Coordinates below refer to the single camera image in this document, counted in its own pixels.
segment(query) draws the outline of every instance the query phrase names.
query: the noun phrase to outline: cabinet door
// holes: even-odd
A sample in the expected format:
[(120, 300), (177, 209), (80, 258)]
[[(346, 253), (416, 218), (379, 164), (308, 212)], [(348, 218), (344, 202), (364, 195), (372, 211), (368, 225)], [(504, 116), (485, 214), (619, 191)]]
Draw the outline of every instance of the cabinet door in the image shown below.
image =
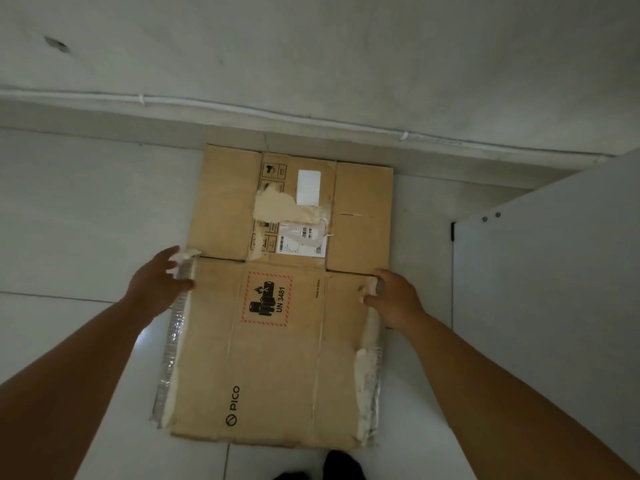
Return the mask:
[(640, 471), (640, 151), (458, 222), (453, 270), (453, 330)]

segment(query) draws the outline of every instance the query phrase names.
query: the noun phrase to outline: torn cardboard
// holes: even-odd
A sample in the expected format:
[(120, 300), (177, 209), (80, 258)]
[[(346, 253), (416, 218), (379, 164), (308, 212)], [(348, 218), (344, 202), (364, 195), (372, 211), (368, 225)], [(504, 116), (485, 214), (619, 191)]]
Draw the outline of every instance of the torn cardboard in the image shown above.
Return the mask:
[(380, 319), (359, 297), (388, 265), (392, 176), (207, 147), (189, 240), (204, 257), (194, 258), (162, 418), (172, 434), (370, 444)]

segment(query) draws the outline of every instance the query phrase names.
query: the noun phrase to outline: white wall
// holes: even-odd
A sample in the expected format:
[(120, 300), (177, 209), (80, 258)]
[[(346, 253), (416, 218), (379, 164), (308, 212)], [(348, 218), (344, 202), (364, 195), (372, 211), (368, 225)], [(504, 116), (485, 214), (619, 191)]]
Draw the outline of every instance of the white wall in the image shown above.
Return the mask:
[(2, 0), (0, 84), (618, 154), (640, 146), (638, 14), (640, 0)]

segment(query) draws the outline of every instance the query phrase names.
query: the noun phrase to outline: white label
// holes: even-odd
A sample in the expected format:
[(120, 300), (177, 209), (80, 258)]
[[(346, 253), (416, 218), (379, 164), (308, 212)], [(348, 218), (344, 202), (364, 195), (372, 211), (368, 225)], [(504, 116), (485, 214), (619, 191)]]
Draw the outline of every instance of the white label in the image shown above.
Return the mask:
[(298, 170), (298, 190), (296, 203), (298, 205), (320, 204), (320, 176), (317, 170)]
[(318, 226), (305, 226), (281, 222), (280, 233), (278, 234), (278, 241), (276, 242), (276, 252), (278, 254), (295, 254), (298, 256), (323, 258), (326, 252), (326, 236), (324, 236), (320, 246), (307, 246), (289, 237), (289, 235), (293, 234), (298, 239), (313, 240), (316, 239), (318, 232)]

